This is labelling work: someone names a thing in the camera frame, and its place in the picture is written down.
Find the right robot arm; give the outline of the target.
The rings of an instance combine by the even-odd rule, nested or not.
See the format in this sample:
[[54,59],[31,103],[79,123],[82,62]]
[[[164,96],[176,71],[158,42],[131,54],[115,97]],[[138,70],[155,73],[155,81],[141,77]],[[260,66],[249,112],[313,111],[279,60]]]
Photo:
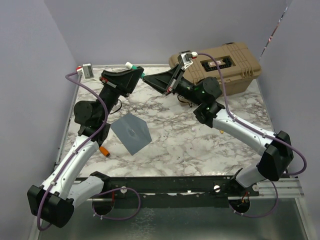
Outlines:
[[229,184],[230,191],[240,196],[256,182],[278,181],[293,160],[290,136],[284,131],[267,131],[228,113],[226,107],[217,102],[223,92],[215,77],[206,77],[193,84],[183,77],[184,73],[182,66],[177,64],[166,72],[146,75],[142,80],[163,95],[178,94],[196,105],[193,113],[201,124],[228,133],[261,156],[258,163],[235,174]]

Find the green white glue stick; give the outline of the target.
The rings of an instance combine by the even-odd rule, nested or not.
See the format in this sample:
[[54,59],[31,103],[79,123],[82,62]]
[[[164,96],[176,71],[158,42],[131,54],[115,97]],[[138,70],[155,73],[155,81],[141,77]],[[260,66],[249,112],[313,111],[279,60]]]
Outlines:
[[[125,67],[126,67],[128,70],[136,70],[136,69],[139,68],[138,66],[133,65],[132,63],[130,63],[130,62],[128,62],[128,61],[125,63]],[[145,73],[142,72],[140,78],[143,79],[144,76],[145,76]]]

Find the grey blue envelope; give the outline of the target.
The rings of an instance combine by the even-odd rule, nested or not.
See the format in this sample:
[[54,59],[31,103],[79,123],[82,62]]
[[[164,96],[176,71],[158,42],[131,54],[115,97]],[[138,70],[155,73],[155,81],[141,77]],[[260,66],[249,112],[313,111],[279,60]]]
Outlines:
[[131,113],[113,122],[111,129],[132,156],[152,142],[147,123]]

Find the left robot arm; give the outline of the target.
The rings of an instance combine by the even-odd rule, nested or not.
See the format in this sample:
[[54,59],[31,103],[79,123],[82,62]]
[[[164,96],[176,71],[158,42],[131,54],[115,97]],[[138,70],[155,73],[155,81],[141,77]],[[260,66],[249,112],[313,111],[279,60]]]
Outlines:
[[79,80],[73,80],[74,73],[65,76],[70,82],[91,93],[96,100],[79,101],[74,105],[74,121],[80,128],[72,147],[40,186],[32,185],[27,191],[29,207],[36,216],[39,231],[45,231],[51,226],[64,227],[75,208],[92,197],[103,198],[118,191],[130,191],[139,195],[136,190],[126,186],[110,188],[109,177],[100,172],[94,172],[79,184],[74,184],[74,181],[85,163],[108,137],[108,117],[113,106],[120,96],[126,98],[133,93],[143,74],[144,68],[141,66],[132,66],[120,72],[104,70],[100,76],[103,84],[100,93]]

